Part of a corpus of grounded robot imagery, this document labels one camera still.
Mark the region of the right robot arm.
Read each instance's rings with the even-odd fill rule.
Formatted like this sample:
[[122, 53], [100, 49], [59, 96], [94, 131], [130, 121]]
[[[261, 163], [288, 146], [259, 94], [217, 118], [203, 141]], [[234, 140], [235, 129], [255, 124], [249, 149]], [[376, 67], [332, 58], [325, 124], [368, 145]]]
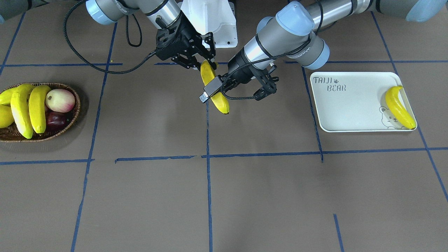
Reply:
[[[66, 26], [69, 16], [82, 4], [85, 4], [89, 15], [102, 25], [114, 24], [124, 16], [141, 11], [157, 29], [156, 48], [129, 70], [114, 72], [96, 67], [72, 46], [67, 34]], [[132, 72], [153, 56], [157, 56], [162, 61], [171, 59], [186, 69], [200, 70], [201, 64], [196, 58], [196, 55], [199, 55], [213, 70], [217, 68], [214, 62], [216, 48], [213, 33], [209, 32], [205, 35], [198, 33], [174, 0], [78, 0], [64, 18], [63, 34], [75, 55], [85, 64], [104, 73], [118, 75]]]

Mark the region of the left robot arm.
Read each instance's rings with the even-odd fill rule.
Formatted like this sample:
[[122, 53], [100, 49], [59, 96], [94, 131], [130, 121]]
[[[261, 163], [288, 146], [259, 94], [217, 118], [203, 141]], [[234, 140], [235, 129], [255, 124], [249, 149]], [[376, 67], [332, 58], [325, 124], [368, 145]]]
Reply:
[[275, 16], [263, 18], [256, 35], [228, 62], [228, 72], [206, 81], [200, 100], [204, 103], [218, 92], [223, 95], [253, 79], [260, 82], [251, 99], [261, 100], [277, 91], [275, 70], [269, 64], [286, 56], [309, 70], [329, 59], [329, 47], [318, 36], [322, 27], [355, 13], [373, 11], [406, 21], [424, 22], [446, 5], [445, 0], [317, 0], [304, 7], [291, 1]]

